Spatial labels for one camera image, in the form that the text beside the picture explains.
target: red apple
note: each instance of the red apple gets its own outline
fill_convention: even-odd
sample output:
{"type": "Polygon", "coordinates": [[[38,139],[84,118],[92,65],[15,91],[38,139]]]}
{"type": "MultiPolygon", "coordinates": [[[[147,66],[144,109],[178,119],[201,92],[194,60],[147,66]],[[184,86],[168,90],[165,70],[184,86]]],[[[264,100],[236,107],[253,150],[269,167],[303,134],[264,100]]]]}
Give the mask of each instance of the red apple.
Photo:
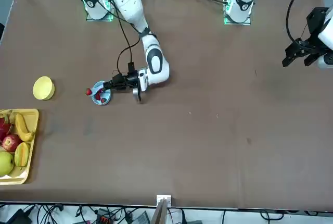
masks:
{"type": "Polygon", "coordinates": [[[21,143],[17,134],[10,134],[6,136],[2,141],[2,147],[8,152],[15,152],[17,146],[21,143]]]}

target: yellow banana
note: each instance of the yellow banana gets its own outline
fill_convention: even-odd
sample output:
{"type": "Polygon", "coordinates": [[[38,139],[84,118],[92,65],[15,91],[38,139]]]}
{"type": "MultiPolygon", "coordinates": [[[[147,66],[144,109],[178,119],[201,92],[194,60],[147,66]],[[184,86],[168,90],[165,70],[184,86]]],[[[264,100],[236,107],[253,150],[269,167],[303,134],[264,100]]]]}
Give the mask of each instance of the yellow banana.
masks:
{"type": "Polygon", "coordinates": [[[25,125],[24,117],[20,113],[15,115],[15,127],[20,139],[24,142],[30,142],[35,135],[34,132],[29,132],[27,126],[25,125]]]}

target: strawberry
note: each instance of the strawberry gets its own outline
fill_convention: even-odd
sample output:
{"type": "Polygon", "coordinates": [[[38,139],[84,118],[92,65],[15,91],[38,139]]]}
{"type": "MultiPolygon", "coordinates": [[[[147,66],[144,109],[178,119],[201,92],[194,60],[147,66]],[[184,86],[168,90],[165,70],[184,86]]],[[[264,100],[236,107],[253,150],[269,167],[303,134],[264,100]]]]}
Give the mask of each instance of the strawberry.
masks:
{"type": "Polygon", "coordinates": [[[86,95],[92,95],[92,90],[91,89],[87,89],[87,92],[85,92],[86,95]]]}
{"type": "Polygon", "coordinates": [[[100,101],[100,95],[99,94],[95,94],[95,99],[100,101]]]}

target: yellow bowl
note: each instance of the yellow bowl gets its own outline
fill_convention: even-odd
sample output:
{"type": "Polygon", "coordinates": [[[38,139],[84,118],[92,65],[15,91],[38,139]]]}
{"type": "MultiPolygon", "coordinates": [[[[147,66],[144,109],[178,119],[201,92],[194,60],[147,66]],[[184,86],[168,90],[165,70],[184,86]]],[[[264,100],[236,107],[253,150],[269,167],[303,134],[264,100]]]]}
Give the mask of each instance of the yellow bowl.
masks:
{"type": "Polygon", "coordinates": [[[54,90],[54,84],[49,77],[39,77],[33,86],[33,95],[38,100],[49,100],[54,90]]]}

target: table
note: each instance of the table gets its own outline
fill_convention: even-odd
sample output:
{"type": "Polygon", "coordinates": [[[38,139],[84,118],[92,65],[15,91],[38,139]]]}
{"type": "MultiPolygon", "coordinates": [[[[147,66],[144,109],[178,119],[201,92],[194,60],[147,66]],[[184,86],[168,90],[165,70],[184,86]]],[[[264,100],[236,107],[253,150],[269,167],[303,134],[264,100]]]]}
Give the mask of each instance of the table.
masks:
{"type": "MultiPolygon", "coordinates": [[[[145,93],[84,95],[126,47],[118,22],[85,21],[80,0],[15,0],[0,46],[2,108],[37,108],[31,176],[2,200],[333,210],[333,73],[283,68],[290,0],[256,0],[251,26],[225,26],[207,0],[143,0],[171,75],[145,93]],[[50,101],[32,95],[50,76],[50,101]]],[[[320,0],[296,0],[296,38],[320,0]]],[[[137,34],[125,31],[131,43],[137,34]]],[[[133,48],[136,67],[143,48],[133,48]]],[[[126,71],[129,54],[120,61],[126,71]]]]}

